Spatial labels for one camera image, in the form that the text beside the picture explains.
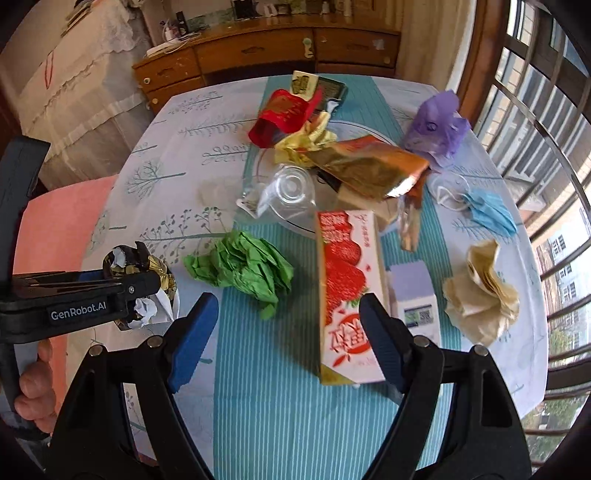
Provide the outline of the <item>person's left hand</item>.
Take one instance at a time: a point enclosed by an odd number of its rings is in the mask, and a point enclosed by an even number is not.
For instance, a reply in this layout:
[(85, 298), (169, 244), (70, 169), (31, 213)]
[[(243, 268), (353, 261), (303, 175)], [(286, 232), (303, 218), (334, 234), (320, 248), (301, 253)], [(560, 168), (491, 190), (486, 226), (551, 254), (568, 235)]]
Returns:
[(48, 339), (38, 343), (37, 360), (27, 366), (19, 379), (21, 394), (15, 399), (16, 412), (32, 421), (42, 432), (52, 434), (56, 414), (56, 393), (50, 366), (52, 345)]

